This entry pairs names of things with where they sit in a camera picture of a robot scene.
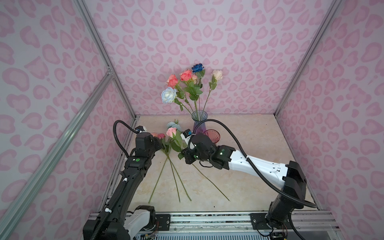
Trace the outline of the cream pink rose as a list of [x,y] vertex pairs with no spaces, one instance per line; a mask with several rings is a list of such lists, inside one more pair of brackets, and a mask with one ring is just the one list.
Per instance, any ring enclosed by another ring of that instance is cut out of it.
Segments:
[[223,79],[223,71],[222,70],[213,70],[212,79],[209,82],[209,93],[207,95],[207,99],[205,101],[203,111],[205,111],[205,108],[207,106],[207,103],[208,103],[208,100],[210,98],[212,91],[216,89],[218,82],[221,81],[222,79]]

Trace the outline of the purple blue glass vase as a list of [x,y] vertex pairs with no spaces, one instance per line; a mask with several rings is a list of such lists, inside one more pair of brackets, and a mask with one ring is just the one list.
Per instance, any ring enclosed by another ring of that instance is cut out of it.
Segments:
[[202,123],[208,119],[208,114],[203,110],[198,110],[192,113],[192,119],[194,121],[193,133],[199,134],[204,133],[206,129],[206,124]]

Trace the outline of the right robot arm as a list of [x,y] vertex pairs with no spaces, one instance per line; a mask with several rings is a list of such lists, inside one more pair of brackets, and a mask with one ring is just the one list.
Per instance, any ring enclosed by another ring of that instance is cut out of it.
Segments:
[[245,157],[240,150],[230,146],[217,146],[204,134],[181,133],[187,147],[182,155],[187,164],[195,161],[209,162],[214,168],[233,170],[266,179],[280,194],[271,202],[265,216],[270,227],[280,227],[295,209],[302,209],[306,200],[307,181],[298,163],[278,164],[252,156]]

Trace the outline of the pink rosebud stem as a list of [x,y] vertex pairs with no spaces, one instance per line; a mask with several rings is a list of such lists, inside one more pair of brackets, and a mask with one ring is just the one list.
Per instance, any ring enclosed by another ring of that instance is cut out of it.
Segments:
[[171,166],[171,171],[173,174],[173,178],[174,178],[175,186],[177,190],[178,200],[179,202],[181,202],[180,190],[178,187],[178,183],[180,183],[183,191],[186,194],[186,197],[191,202],[192,198],[182,180],[182,177],[179,171],[176,168],[174,161],[171,159],[171,156],[170,156],[171,151],[174,151],[175,153],[178,153],[181,155],[182,149],[187,146],[187,144],[184,143],[184,141],[182,140],[182,132],[176,127],[168,127],[166,131],[166,138],[163,139],[163,146],[165,148],[163,152],[166,155],[166,161],[168,161]]

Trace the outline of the red grey glass vase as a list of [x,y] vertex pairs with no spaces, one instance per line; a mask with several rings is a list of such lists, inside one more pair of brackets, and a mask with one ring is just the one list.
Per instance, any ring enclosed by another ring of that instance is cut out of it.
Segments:
[[220,133],[213,129],[206,130],[204,135],[208,136],[214,144],[217,144],[221,139]]

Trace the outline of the dark blue rose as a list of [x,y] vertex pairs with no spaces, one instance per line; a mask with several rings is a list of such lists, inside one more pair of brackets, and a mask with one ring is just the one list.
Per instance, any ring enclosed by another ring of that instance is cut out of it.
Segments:
[[192,67],[192,72],[194,75],[197,76],[197,78],[199,80],[201,80],[204,77],[206,70],[205,70],[203,64],[200,63],[200,64],[196,64]]

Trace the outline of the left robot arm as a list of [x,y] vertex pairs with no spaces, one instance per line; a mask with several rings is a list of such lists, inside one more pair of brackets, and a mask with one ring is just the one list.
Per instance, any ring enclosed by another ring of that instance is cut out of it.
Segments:
[[139,206],[130,216],[127,212],[155,153],[160,149],[161,141],[152,134],[141,132],[136,135],[136,147],[126,160],[115,192],[96,219],[87,220],[83,227],[85,240],[134,240],[143,228],[152,230],[156,227],[154,207]]

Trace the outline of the peach peony stem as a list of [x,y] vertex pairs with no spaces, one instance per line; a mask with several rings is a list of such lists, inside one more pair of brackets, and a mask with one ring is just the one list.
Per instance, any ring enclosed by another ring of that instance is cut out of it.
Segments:
[[169,142],[168,142],[167,136],[166,136],[165,134],[157,134],[156,137],[158,137],[159,139],[161,139],[162,142],[163,142],[163,146],[164,146],[164,148],[162,149],[162,152],[163,152],[164,155],[166,156],[166,159],[165,159],[165,161],[164,161],[164,163],[163,163],[163,166],[162,166],[162,168],[161,168],[161,171],[160,171],[160,173],[159,173],[159,176],[158,176],[158,178],[157,178],[157,181],[156,181],[156,183],[155,183],[155,186],[154,186],[154,188],[153,188],[153,190],[152,190],[151,196],[150,196],[149,201],[148,201],[149,204],[151,203],[151,201],[152,201],[152,199],[153,199],[154,193],[155,193],[155,191],[156,191],[156,189],[157,189],[157,186],[158,186],[159,181],[160,181],[160,179],[161,179],[161,176],[162,176],[162,174],[163,174],[163,171],[164,171],[164,168],[165,168],[165,166],[166,166],[166,163],[168,162],[168,159],[169,159],[169,152],[170,152],[170,147],[169,147]]

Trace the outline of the pink red rose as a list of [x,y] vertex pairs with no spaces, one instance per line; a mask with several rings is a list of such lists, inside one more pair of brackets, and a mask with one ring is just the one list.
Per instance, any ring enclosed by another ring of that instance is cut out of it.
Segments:
[[[181,90],[181,81],[176,77],[176,75],[170,75],[170,77],[168,78],[167,80],[167,88],[168,87],[171,87],[173,89],[176,89],[178,90],[180,93],[182,93],[184,95],[184,92]],[[190,107],[187,102],[185,101],[185,99],[181,100],[181,102],[183,104],[185,104],[188,109],[193,113],[193,108]]]
[[191,78],[192,78],[193,72],[192,70],[185,70],[183,73],[180,75],[180,80],[181,80],[181,90],[184,92],[184,99],[187,102],[187,104],[192,107],[189,103],[190,98],[190,91],[191,91]]

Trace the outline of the pale blue carnation stem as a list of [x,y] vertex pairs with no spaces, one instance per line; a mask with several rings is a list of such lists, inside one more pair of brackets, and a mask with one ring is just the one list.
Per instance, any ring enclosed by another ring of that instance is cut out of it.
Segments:
[[[169,140],[171,141],[171,146],[172,146],[173,151],[176,152],[177,154],[181,154],[181,151],[187,147],[187,144],[181,138],[182,132],[183,131],[182,131],[181,126],[179,125],[178,120],[174,120],[174,121],[167,123],[166,135],[169,137]],[[187,189],[183,183],[183,180],[182,180],[181,175],[179,174],[177,168],[176,168],[176,178],[177,178],[178,183],[181,184],[181,187],[182,187],[183,191],[185,192],[188,200],[191,202],[192,199],[191,199],[191,197],[190,197],[190,195],[189,195],[189,193],[188,193],[188,191],[187,191]]]

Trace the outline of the white blue rose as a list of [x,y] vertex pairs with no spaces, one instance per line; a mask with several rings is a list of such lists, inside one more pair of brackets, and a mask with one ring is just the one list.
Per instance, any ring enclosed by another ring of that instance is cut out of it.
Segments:
[[179,106],[181,111],[187,110],[189,114],[192,114],[192,112],[188,109],[188,107],[181,102],[181,100],[183,99],[184,99],[184,95],[180,93],[178,90],[173,89],[171,87],[166,88],[161,93],[161,100],[163,104],[175,103]]

